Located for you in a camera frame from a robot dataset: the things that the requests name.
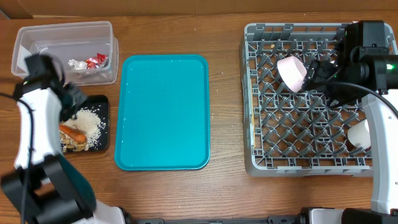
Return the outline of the white cup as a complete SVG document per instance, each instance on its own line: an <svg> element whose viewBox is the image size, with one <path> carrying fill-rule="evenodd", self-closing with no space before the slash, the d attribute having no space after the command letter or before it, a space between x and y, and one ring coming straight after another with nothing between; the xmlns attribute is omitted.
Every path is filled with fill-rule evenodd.
<svg viewBox="0 0 398 224"><path fill-rule="evenodd" d="M371 147L368 121L365 119L353 127L349 128L347 137L349 142L355 147L367 149Z"/></svg>

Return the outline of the black plastic bin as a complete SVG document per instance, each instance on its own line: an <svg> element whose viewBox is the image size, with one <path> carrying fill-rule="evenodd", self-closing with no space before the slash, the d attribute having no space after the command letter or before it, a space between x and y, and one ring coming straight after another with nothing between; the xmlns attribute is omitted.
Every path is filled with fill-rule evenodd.
<svg viewBox="0 0 398 224"><path fill-rule="evenodd" d="M105 95L92 95L78 110L75 118L62 125L81 132L86 142L76 142L60 131L60 143L64 153L99 152L109 147L109 101Z"/></svg>

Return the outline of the wooden chopstick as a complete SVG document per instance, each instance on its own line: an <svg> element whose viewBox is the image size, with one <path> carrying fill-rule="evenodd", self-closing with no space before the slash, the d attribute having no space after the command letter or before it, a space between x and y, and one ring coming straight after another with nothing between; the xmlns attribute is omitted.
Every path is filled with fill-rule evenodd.
<svg viewBox="0 0 398 224"><path fill-rule="evenodd" d="M255 122L254 122L254 112L252 111L252 115L251 115L251 147L254 149L256 146L256 141L255 141L255 137L256 137L256 127L255 127Z"/></svg>

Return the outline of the grey dishwasher rack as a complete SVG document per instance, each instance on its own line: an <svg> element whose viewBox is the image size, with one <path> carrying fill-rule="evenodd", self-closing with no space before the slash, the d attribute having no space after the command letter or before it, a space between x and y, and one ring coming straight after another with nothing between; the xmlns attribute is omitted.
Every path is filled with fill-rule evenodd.
<svg viewBox="0 0 398 224"><path fill-rule="evenodd" d="M373 175L371 147L353 146L349 128L366 119L362 104L338 106L315 90L294 93L277 62L297 57L337 66L342 23L250 23L240 45L244 100L244 159L255 177ZM251 146L254 112L256 146Z"/></svg>

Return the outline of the red snack wrapper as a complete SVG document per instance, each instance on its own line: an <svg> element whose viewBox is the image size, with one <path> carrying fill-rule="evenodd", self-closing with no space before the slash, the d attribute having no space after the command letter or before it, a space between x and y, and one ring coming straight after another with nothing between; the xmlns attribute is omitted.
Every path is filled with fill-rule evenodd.
<svg viewBox="0 0 398 224"><path fill-rule="evenodd" d="M90 57L85 60L87 69L103 68L108 63L108 56L97 53L95 57Z"/></svg>

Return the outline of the clear plastic bin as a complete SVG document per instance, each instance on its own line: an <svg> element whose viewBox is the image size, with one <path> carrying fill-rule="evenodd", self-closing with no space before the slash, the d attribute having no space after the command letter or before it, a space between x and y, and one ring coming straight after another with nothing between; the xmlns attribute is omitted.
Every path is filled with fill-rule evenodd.
<svg viewBox="0 0 398 224"><path fill-rule="evenodd" d="M71 59L85 61L97 53L108 56L103 68L73 70L68 64ZM57 63L61 62L67 83L108 85L118 77L119 45L108 21L22 27L14 44L11 73L25 78L25 58L33 54L53 56Z"/></svg>

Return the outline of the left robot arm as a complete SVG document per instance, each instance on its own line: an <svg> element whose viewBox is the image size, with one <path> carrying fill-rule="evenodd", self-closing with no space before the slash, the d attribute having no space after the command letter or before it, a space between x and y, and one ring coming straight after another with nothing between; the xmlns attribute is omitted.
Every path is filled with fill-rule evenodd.
<svg viewBox="0 0 398 224"><path fill-rule="evenodd" d="M21 114L15 170L1 177L1 190L21 223L134 223L121 207L96 199L90 183L64 157L60 123L74 117L87 96L65 83L53 57L25 58L28 76L10 95Z"/></svg>

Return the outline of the orange carrot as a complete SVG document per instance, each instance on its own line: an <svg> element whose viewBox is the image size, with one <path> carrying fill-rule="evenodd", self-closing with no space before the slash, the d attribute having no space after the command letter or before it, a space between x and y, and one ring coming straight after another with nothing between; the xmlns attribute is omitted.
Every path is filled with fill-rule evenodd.
<svg viewBox="0 0 398 224"><path fill-rule="evenodd" d="M81 142L86 142L87 138L86 136L81 133L80 131L77 131L76 129L73 129L71 127L65 126L63 124L59 125L59 130L69 136L71 139L74 141L81 143Z"/></svg>

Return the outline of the teal plastic tray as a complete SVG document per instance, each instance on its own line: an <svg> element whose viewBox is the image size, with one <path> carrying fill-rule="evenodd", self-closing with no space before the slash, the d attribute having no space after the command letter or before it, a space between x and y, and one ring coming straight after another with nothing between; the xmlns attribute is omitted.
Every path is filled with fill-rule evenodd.
<svg viewBox="0 0 398 224"><path fill-rule="evenodd" d="M114 161L126 171L198 170L210 160L208 62L134 55L123 63Z"/></svg>

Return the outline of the pink bowl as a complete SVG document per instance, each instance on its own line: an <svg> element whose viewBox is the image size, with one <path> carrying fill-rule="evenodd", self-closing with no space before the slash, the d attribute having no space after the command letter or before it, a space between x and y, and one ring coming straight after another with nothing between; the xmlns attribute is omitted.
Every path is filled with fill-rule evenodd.
<svg viewBox="0 0 398 224"><path fill-rule="evenodd" d="M302 89L307 70L297 57L289 56L279 60L277 69L282 81L290 91L297 93Z"/></svg>

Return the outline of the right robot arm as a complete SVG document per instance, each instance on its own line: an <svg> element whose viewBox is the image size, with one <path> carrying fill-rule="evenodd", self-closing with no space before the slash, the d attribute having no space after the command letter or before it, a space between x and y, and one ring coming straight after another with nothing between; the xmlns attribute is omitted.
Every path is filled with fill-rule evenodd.
<svg viewBox="0 0 398 224"><path fill-rule="evenodd" d="M316 90L340 106L358 101L369 125L373 194L369 209L346 208L342 223L397 223L397 56L387 45L383 21L345 27L338 67L314 61L303 90Z"/></svg>

